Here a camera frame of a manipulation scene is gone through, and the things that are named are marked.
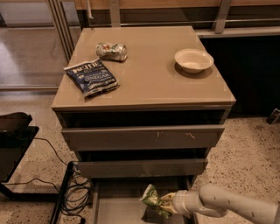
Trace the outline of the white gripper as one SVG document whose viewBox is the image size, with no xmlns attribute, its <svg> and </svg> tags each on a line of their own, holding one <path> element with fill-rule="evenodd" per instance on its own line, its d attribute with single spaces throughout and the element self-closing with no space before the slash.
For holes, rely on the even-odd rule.
<svg viewBox="0 0 280 224">
<path fill-rule="evenodd" d="M 160 207 L 168 212 L 169 214 L 179 214 L 184 215 L 187 218 L 190 218 L 196 207 L 196 192 L 180 190 L 175 192 L 169 192 L 166 195 L 161 197 L 161 202 L 163 206 Z"/>
</svg>

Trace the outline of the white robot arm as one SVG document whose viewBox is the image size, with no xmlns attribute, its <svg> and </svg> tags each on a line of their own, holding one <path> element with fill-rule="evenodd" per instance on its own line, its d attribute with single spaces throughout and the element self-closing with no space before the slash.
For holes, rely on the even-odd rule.
<svg viewBox="0 0 280 224">
<path fill-rule="evenodd" d="M 217 185 L 206 184 L 198 190 L 180 190 L 161 198 L 160 205 L 171 214 L 203 214 L 220 218 L 231 211 L 253 224 L 280 224 L 280 206 L 252 199 Z"/>
</svg>

